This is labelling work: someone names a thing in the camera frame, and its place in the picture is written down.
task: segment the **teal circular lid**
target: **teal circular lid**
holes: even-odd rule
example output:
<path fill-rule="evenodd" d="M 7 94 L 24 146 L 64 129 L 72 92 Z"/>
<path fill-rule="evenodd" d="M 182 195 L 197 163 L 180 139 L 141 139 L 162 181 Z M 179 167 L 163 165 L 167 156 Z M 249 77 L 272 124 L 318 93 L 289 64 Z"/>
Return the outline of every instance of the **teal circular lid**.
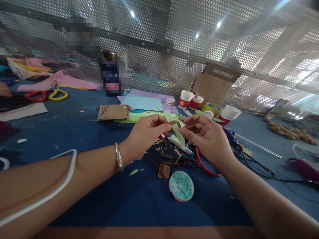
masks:
<path fill-rule="evenodd" d="M 176 171 L 169 179 L 169 188 L 177 201 L 187 202 L 194 195 L 194 184 L 190 176 L 183 171 Z"/>

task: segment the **person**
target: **person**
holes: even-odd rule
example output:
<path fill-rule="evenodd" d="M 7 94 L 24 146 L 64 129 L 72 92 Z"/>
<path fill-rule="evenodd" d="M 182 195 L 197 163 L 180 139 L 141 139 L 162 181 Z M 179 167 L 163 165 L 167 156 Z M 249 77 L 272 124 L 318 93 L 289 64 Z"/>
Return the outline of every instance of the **person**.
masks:
<path fill-rule="evenodd" d="M 225 177 L 256 229 L 264 238 L 319 238 L 319 223 L 241 164 L 220 125 L 197 114 L 184 121 L 180 133 L 195 144 Z M 140 118 L 119 151 L 126 166 L 141 159 L 171 125 L 160 115 Z M 33 204 L 66 178 L 70 155 L 0 172 L 0 219 Z M 115 146 L 82 152 L 66 187 L 48 202 L 0 228 L 1 238 L 31 238 L 83 196 L 118 172 Z"/>
<path fill-rule="evenodd" d="M 12 97 L 9 87 L 0 81 L 0 96 Z"/>

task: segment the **blue table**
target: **blue table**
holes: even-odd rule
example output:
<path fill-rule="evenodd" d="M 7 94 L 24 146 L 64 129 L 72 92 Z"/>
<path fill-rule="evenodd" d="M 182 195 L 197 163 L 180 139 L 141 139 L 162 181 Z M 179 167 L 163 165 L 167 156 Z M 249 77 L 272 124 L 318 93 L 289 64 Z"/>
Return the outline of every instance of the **blue table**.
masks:
<path fill-rule="evenodd" d="M 107 97 L 101 90 L 65 89 L 70 94 L 67 99 L 44 103 L 47 113 L 9 122 L 21 132 L 2 143 L 0 147 L 10 145 L 18 139 L 28 139 L 25 143 L 5 148 L 6 151 L 17 154 L 12 160 L 12 167 L 44 160 L 73 148 L 83 152 L 113 145 L 129 135 L 133 124 L 90 121 L 96 119 L 101 104 L 118 104 L 116 97 Z M 301 179 L 298 172 L 287 162 L 288 158 L 294 157 L 293 142 L 268 130 L 261 117 L 243 112 L 228 127 L 284 156 L 280 159 L 253 145 L 246 146 L 253 152 L 256 160 L 272 169 L 279 177 Z M 194 196 L 191 201 L 187 203 L 174 201 L 169 192 L 168 179 L 157 177 L 158 154 L 153 146 L 142 160 L 128 165 L 123 173 L 115 174 L 87 194 L 51 226 L 247 227 L 253 225 L 225 179 L 212 177 L 201 169 L 179 167 L 172 169 L 173 172 L 184 170 L 194 182 Z M 129 176 L 134 169 L 143 169 L 143 171 Z M 315 189 L 276 180 L 266 181 L 319 221 L 319 194 Z"/>

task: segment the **purple paper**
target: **purple paper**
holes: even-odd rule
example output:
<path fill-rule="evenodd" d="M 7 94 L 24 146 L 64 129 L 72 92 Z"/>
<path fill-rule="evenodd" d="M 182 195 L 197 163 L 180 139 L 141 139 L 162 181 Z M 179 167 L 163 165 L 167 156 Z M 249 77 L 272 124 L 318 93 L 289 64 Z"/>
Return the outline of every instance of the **purple paper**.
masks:
<path fill-rule="evenodd" d="M 143 96 L 143 97 L 150 97 L 150 98 L 155 98 L 155 99 L 160 99 L 162 102 L 162 109 L 163 110 L 169 110 L 172 113 L 178 113 L 178 110 L 176 109 L 175 105 L 168 105 L 166 103 L 166 99 L 169 95 L 163 95 L 163 94 L 157 94 L 157 93 L 152 93 L 152 92 L 147 92 L 147 91 L 141 91 L 137 89 L 131 89 L 129 95 L 137 95 L 137 96 Z M 125 100 L 126 96 L 117 96 L 117 99 L 122 103 Z"/>

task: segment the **yellow scissors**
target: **yellow scissors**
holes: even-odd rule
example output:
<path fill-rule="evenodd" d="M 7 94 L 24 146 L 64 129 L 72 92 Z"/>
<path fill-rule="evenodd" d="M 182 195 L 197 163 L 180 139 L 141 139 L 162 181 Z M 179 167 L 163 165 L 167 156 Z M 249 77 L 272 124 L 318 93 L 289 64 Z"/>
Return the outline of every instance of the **yellow scissors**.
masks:
<path fill-rule="evenodd" d="M 27 93 L 25 95 L 25 98 L 27 100 L 31 100 L 31 101 L 35 101 L 35 102 L 43 102 L 46 100 L 47 98 L 47 93 L 49 91 L 53 90 L 53 93 L 51 95 L 48 96 L 48 99 L 49 100 L 52 100 L 52 101 L 60 101 L 60 100 L 64 100 L 65 98 L 67 98 L 69 96 L 69 94 L 64 91 L 64 90 L 60 90 L 59 89 L 59 84 L 57 82 L 54 82 L 50 88 L 48 90 L 44 90 L 44 91 L 35 91 L 35 92 L 30 92 L 30 93 Z M 56 97 L 54 98 L 54 96 L 58 93 L 58 92 L 61 92 L 63 93 L 64 95 L 61 96 L 61 97 Z M 32 96 L 34 95 L 37 95 L 37 94 L 40 94 L 42 93 L 42 98 L 31 98 Z"/>

